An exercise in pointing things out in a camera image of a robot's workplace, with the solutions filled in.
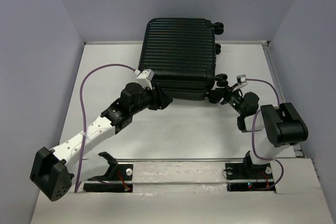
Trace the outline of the black hard-shell suitcase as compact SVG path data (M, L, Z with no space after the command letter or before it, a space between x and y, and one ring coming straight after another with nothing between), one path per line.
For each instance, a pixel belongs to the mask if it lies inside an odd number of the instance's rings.
M218 84L228 86L226 74L216 74L221 52L215 37L224 24L205 18L154 18L145 29L138 69L154 72L153 84L174 99L202 101Z

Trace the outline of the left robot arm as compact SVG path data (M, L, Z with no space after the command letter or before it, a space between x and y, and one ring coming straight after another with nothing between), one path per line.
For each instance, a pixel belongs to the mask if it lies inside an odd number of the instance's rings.
M128 83L116 99L93 123L63 144L37 151L30 180L50 201L63 197L75 182L102 176L115 176L118 162L107 153L100 153L99 160L84 161L83 157L103 141L126 128L133 116L145 109L163 110L173 99L159 85L152 89Z

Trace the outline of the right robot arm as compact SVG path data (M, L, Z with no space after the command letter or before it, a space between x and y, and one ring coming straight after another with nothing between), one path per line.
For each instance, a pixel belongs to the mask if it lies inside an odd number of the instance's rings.
M229 104L239 114L238 129L252 136L243 162L226 164L228 179L257 179L280 152L308 138L308 128L292 103L259 106L257 94L227 87L211 90L208 98L210 103Z

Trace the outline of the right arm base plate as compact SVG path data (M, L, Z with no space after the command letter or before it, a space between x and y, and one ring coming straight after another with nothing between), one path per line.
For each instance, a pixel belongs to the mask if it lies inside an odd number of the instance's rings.
M270 164L247 168L243 163L226 163L222 175L229 192L276 191Z

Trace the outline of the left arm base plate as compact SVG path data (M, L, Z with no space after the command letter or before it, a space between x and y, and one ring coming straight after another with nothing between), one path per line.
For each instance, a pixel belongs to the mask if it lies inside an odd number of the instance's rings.
M87 193L132 193L133 171L133 163L119 163L114 174L91 178L82 189Z

